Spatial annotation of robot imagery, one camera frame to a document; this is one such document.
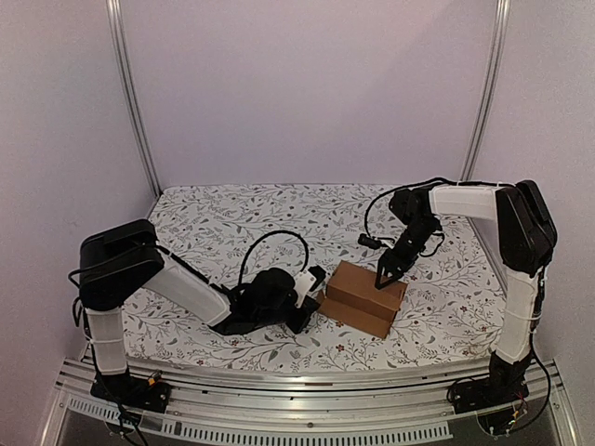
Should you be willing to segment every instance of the wire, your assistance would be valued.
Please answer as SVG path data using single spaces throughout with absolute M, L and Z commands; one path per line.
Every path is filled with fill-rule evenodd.
M 410 184 L 403 184 L 402 186 L 398 186 L 396 188 L 392 188 L 390 190 L 385 190 L 384 192 L 381 192 L 379 195 L 377 195 L 374 199 L 372 199 L 372 201 L 370 202 L 370 204 L 368 205 L 368 207 L 365 209 L 365 213 L 364 213 L 364 229 L 365 229 L 365 233 L 368 237 L 372 237 L 372 234 L 370 234 L 370 229 L 368 227 L 368 218 L 370 216 L 370 211 L 372 210 L 372 208 L 374 207 L 374 204 L 376 204 L 376 202 L 378 200 L 380 200 L 381 198 L 386 197 L 387 195 L 390 195 L 398 190 L 403 190 L 403 189 L 408 189 L 408 188 L 418 188 L 421 186 L 428 186 L 432 183 L 443 183 L 443 184 L 448 184 L 448 183 L 452 183 L 452 184 L 456 184 L 455 182 L 443 178 L 443 177 L 434 177 L 432 179 L 427 179 L 426 181 L 421 181 L 418 183 L 410 183 Z M 390 237 L 378 237 L 378 240 L 394 240 Z
M 376 204 L 376 202 L 378 200 L 380 200 L 383 197 L 386 197 L 387 195 L 390 195 L 391 193 L 394 193 L 398 190 L 403 190 L 403 189 L 409 189 L 409 188 L 419 188 L 422 186 L 430 186 L 433 185 L 434 183 L 437 183 L 436 185 L 440 185 L 440 184 L 445 184 L 448 186 L 508 186 L 508 187 L 514 187 L 513 184 L 510 183 L 491 183 L 488 181 L 453 181 L 451 179 L 447 179 L 444 177 L 434 177 L 432 179 L 427 179 L 426 181 L 420 181 L 418 183 L 411 183 L 411 184 L 404 184 L 402 186 L 398 186 L 396 188 L 390 189 L 390 190 L 385 190 L 384 192 L 380 193 L 379 195 L 377 195 L 368 205 L 368 207 L 365 210 L 364 213 L 364 229 L 365 229 L 365 233 L 368 237 L 372 237 L 372 234 L 370 234 L 370 229 L 368 226 L 368 218 L 370 216 L 370 211 L 372 210 L 372 208 L 374 207 L 374 204 Z M 376 240 L 394 240 L 391 237 L 372 237 L 375 238 Z
M 145 439 L 144 435 L 142 434 L 142 432 L 139 429 L 139 422 L 124 407 L 122 401 L 120 399 L 116 398 L 112 394 L 112 392 L 108 389 L 108 387 L 105 385 L 105 382 L 103 381 L 103 376 L 101 375 L 101 372 L 99 371 L 99 367 L 97 365 L 97 359 L 95 358 L 95 349 L 93 348 L 93 344 L 91 344 L 91 358 L 93 359 L 93 367 L 95 367 L 95 373 L 96 373 L 96 377 L 97 377 L 99 383 L 105 389 L 105 391 L 110 396 L 110 398 L 113 400 L 113 402 L 115 402 L 116 406 L 118 407 L 118 411 L 120 412 L 120 416 L 118 417 L 118 421 L 120 422 L 120 435 L 122 436 L 123 439 L 125 439 L 128 443 L 132 444 L 133 446 L 149 446 L 149 442 L 147 441 L 147 439 Z M 142 441 L 142 444 L 136 443 L 135 441 L 130 439 L 128 437 L 128 435 L 124 432 L 124 421 L 125 420 L 128 423 L 130 423 L 132 425 L 132 427 L 134 427 L 134 430 L 137 432 L 137 435 L 139 436 L 140 440 Z
M 158 249 L 159 251 L 161 251 L 162 253 L 164 253 L 166 256 L 170 256 L 171 258 L 173 258 L 182 267 L 184 267 L 188 272 L 190 272 L 191 274 L 194 274 L 201 281 L 205 282 L 206 284 L 209 283 L 208 278 L 203 273 L 201 273 L 198 269 L 194 269 L 188 262 L 186 262 L 185 260 L 183 260 L 181 257 L 176 256 L 169 249 L 165 248 L 164 246 L 162 246 L 160 244 L 152 245 L 152 247 Z
M 546 394 L 546 400 L 543 402 L 543 405 L 541 406 L 541 409 L 539 409 L 539 412 L 537 413 L 537 415 L 534 416 L 529 422 L 527 422 L 524 425 L 522 425 L 522 426 L 517 427 L 516 429 L 514 429 L 514 432 L 518 432 L 519 430 L 523 430 L 523 429 L 529 427 L 532 423 L 534 423 L 536 421 L 536 419 L 539 418 L 541 416 L 541 414 L 544 411 L 546 411 L 546 409 L 548 408 L 549 397 L 551 396 L 551 376 L 549 376 L 548 369 L 546 368 L 545 365 L 543 365 L 543 362 L 537 356 L 536 348 L 535 348 L 535 346 L 533 344 L 533 333 L 531 333 L 529 335 L 529 345 L 531 346 L 531 351 L 533 352 L 533 357 L 535 358 L 535 362 L 537 362 L 537 365 L 539 365 L 539 367 L 541 368 L 541 370 L 543 370 L 543 373 L 546 375 L 546 379 L 548 380 L 548 393 Z
M 549 376 L 549 372 L 548 369 L 546 368 L 546 366 L 543 364 L 543 362 L 539 359 L 539 357 L 537 356 L 536 353 L 536 348 L 535 345 L 533 343 L 533 333 L 531 333 L 529 335 L 529 346 L 531 348 L 531 353 L 533 354 L 533 357 L 535 358 L 535 362 L 537 363 L 537 365 L 539 365 L 539 367 L 541 368 L 541 370 L 543 371 L 543 373 L 546 376 L 546 379 L 548 380 L 548 393 L 546 394 L 546 399 L 543 403 L 543 405 L 541 406 L 541 408 L 539 409 L 539 412 L 537 412 L 537 414 L 527 423 L 525 423 L 522 426 L 516 427 L 517 426 L 517 421 L 519 419 L 521 419 L 523 417 L 523 415 L 517 417 L 516 413 L 519 412 L 522 408 L 522 406 L 525 406 L 526 411 L 529 411 L 529 402 L 524 398 L 524 396 L 522 394 L 515 394 L 519 400 L 521 401 L 521 405 L 519 406 L 519 409 L 515 409 L 515 416 L 510 420 L 507 421 L 506 423 L 503 423 L 500 426 L 484 426 L 481 422 L 479 417 L 476 414 L 476 418 L 477 418 L 477 423 L 480 425 L 480 427 L 482 428 L 482 430 L 484 430 L 488 435 L 490 435 L 491 437 L 506 437 L 508 434 L 511 434 L 513 432 L 519 432 L 520 430 L 526 429 L 527 427 L 529 427 L 530 425 L 532 425 L 537 418 L 539 418 L 541 416 L 541 414 L 548 408 L 549 405 L 549 397 L 551 396 L 551 376 Z M 448 393 L 446 394 L 446 399 L 448 400 L 448 402 L 450 402 L 451 404 L 454 402 L 454 399 L 452 398 L 452 388 L 453 386 L 459 382 L 459 380 L 456 380 L 449 388 L 448 388 Z M 510 425 L 511 428 L 507 430 L 506 434 L 492 434 L 490 433 L 490 427 L 493 427 L 495 432 L 500 431 L 500 429 L 502 429 L 503 427 L 506 427 L 507 425 Z
M 138 244 L 130 249 L 127 249 L 125 251 L 123 251 L 122 253 L 118 254 L 117 256 L 114 257 L 110 257 L 107 260 L 103 260 L 102 262 L 96 263 L 95 265 L 91 265 L 90 267 L 85 267 L 85 268 L 80 268 L 80 269 L 75 269 L 74 271 L 71 271 L 68 273 L 68 280 L 77 288 L 80 288 L 81 285 L 79 282 L 77 282 L 73 277 L 78 275 L 78 274 L 82 274 L 84 272 L 89 272 L 92 271 L 93 269 L 97 269 L 97 268 L 101 268 L 104 267 L 108 264 L 110 264 L 111 262 L 114 262 L 115 260 L 118 260 L 122 257 L 128 256 L 131 253 L 134 253 L 135 251 L 138 251 L 141 248 L 146 248 L 146 247 L 152 247 L 152 245 L 148 245 L 148 244 Z
M 245 266 L 246 266 L 246 263 L 248 262 L 248 258 L 250 257 L 250 254 L 252 253 L 252 251 L 254 251 L 254 249 L 258 246 L 258 244 L 261 243 L 263 240 L 268 239 L 269 237 L 271 237 L 273 235 L 277 235 L 277 234 L 288 234 L 293 237 L 296 237 L 298 240 L 301 241 L 301 244 L 304 245 L 305 255 L 304 255 L 304 265 L 302 266 L 300 271 L 303 271 L 306 269 L 306 267 L 308 266 L 308 262 L 310 260 L 310 252 L 309 252 L 310 248 L 308 247 L 308 244 L 306 243 L 304 238 L 301 235 L 299 235 L 297 232 L 293 232 L 292 230 L 272 230 L 271 232 L 264 234 L 262 237 L 260 237 L 254 243 L 252 243 L 252 245 L 246 251 L 244 259 L 242 260 L 242 266 L 240 267 L 240 275 L 238 277 L 238 286 L 242 285 L 242 279 L 244 278 Z

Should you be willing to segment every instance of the cardboard box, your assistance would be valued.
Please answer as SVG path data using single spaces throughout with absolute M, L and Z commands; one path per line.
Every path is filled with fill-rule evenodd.
M 384 339 L 401 307 L 407 284 L 393 283 L 382 290 L 374 286 L 376 274 L 341 261 L 318 296 L 318 312 L 353 328 Z

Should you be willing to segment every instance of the printed flower pattern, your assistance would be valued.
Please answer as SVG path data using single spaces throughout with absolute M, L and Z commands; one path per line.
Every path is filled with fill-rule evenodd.
M 254 185 L 171 188 L 152 211 L 160 243 L 212 282 L 235 285 L 255 239 L 293 230 L 310 246 L 311 265 L 332 272 L 340 260 L 375 269 L 381 250 L 360 246 L 364 211 L 388 187 L 370 185 Z M 381 200 L 370 214 L 376 235 L 398 237 L 402 224 Z M 287 373 L 364 371 L 486 356 L 500 333 L 504 296 L 464 218 L 442 219 L 446 242 L 420 258 L 403 278 L 405 300 L 387 339 L 377 339 L 316 313 L 293 335 L 282 325 L 244 336 L 211 332 L 184 308 L 146 290 L 126 301 L 126 348 L 144 359 Z M 428 252 L 437 240 L 428 243 Z M 273 266 L 297 272 L 301 243 L 269 238 L 247 262 L 250 280 Z

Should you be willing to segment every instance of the floral tablecloth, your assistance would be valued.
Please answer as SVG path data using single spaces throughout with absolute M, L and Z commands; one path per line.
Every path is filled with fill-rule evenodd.
M 171 188 L 150 217 L 161 244 L 212 282 L 233 286 L 248 246 L 264 233 L 299 232 L 310 265 L 332 272 L 340 260 L 375 269 L 381 250 L 357 243 L 365 207 L 388 187 L 370 185 L 256 185 Z M 293 335 L 271 326 L 244 336 L 211 332 L 184 308 L 140 290 L 126 301 L 127 353 L 133 357 L 208 367 L 285 373 L 392 369 L 486 356 L 502 323 L 504 296 L 473 230 L 464 218 L 442 219 L 446 240 L 420 258 L 403 279 L 409 287 L 389 337 L 374 338 L 315 314 Z M 388 199 L 370 216 L 375 234 L 403 227 Z M 437 242 L 430 240 L 431 250 Z M 249 280 L 278 266 L 297 272 L 301 243 L 269 238 L 248 261 Z

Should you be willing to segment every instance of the mounting plate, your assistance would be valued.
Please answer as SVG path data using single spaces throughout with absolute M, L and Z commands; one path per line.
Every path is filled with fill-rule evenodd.
M 147 383 L 146 379 L 136 377 L 132 377 L 132 379 L 138 386 L 143 386 Z M 146 391 L 139 393 L 133 398 L 123 401 L 123 403 L 126 407 L 135 407 L 143 411 L 165 413 L 165 409 L 169 403 L 170 394 L 171 386 L 168 383 L 159 381 L 152 387 L 149 387 Z M 91 387 L 91 395 L 95 398 L 115 402 L 112 398 L 112 395 L 97 380 Z
M 529 389 L 524 382 L 513 385 L 509 392 L 496 393 L 490 388 L 488 379 L 455 383 L 449 388 L 449 398 L 453 402 L 455 413 L 479 411 L 514 402 L 519 399 L 518 395 L 523 398 L 529 396 Z

